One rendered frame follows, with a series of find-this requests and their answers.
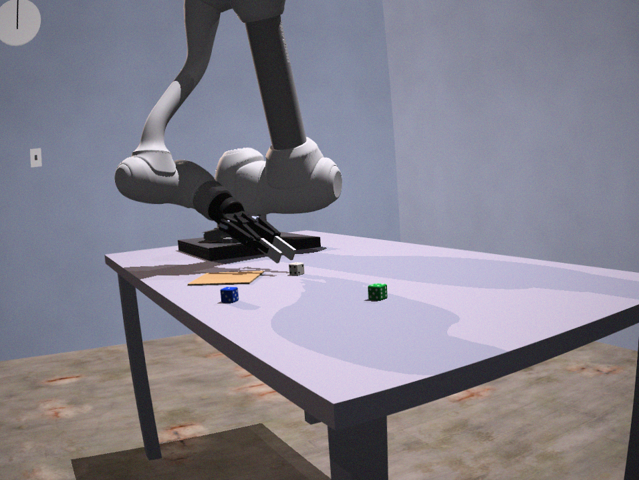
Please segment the blue die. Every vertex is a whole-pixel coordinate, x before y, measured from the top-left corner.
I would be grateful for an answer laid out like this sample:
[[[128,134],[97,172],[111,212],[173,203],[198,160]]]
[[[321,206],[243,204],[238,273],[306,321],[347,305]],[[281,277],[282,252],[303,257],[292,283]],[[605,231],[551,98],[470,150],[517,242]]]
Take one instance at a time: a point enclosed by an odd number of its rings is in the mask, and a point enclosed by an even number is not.
[[[237,287],[225,287],[221,289],[220,291],[221,291],[222,303],[234,303],[239,300]]]

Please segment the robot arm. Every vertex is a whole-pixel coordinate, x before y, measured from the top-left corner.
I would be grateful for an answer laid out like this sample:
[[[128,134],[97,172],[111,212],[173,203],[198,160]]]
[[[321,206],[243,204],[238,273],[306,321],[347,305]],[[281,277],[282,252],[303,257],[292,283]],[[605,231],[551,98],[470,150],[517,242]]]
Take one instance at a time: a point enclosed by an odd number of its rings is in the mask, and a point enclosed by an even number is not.
[[[220,14],[229,9],[245,23],[272,145],[266,161],[252,148],[225,152],[214,178],[194,162],[173,161],[164,131],[203,77]],[[114,180],[122,195],[141,203],[192,208],[210,221],[209,205],[221,193],[265,220],[270,213],[318,211],[339,198],[339,168],[305,135],[280,16],[284,9],[285,0],[184,0],[186,61],[149,114],[138,148],[116,169]]]

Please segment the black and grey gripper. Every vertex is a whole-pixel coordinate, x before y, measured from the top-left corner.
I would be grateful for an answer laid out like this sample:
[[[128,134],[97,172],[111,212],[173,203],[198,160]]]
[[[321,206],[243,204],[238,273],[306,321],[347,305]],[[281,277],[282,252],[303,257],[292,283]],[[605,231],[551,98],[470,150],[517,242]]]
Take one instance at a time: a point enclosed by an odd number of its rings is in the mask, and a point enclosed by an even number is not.
[[[254,246],[274,262],[279,263],[283,254],[293,260],[296,249],[280,238],[280,232],[262,215],[256,217],[243,212],[243,205],[229,193],[217,195],[210,203],[209,217],[226,232],[246,247]],[[234,214],[235,213],[235,214]],[[226,220],[225,220],[226,219]],[[227,221],[228,220],[228,221]]]

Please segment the tan flat mat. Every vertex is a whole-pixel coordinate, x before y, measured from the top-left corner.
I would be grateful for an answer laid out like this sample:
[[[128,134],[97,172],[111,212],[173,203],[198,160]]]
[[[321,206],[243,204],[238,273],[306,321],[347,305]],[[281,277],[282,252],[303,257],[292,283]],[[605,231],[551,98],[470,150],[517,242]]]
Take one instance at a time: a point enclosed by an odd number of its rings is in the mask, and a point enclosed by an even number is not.
[[[206,273],[188,285],[235,285],[250,284],[257,279],[264,271],[240,271],[240,272],[220,272]]]

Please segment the green die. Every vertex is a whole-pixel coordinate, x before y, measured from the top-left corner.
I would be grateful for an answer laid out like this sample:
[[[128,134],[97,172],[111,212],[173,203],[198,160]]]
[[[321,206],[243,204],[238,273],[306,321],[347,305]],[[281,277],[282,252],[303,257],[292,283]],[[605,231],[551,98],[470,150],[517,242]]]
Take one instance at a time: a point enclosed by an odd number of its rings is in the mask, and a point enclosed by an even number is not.
[[[386,299],[388,297],[387,294],[387,285],[383,283],[375,283],[368,286],[368,299],[380,301]]]

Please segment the white die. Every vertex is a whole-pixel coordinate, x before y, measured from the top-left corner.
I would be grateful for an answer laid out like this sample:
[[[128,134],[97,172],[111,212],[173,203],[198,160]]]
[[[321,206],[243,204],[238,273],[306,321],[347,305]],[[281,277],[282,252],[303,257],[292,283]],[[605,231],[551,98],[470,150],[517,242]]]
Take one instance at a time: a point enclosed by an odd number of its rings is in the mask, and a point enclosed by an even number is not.
[[[304,263],[290,263],[289,264],[290,275],[302,275],[304,274]]]

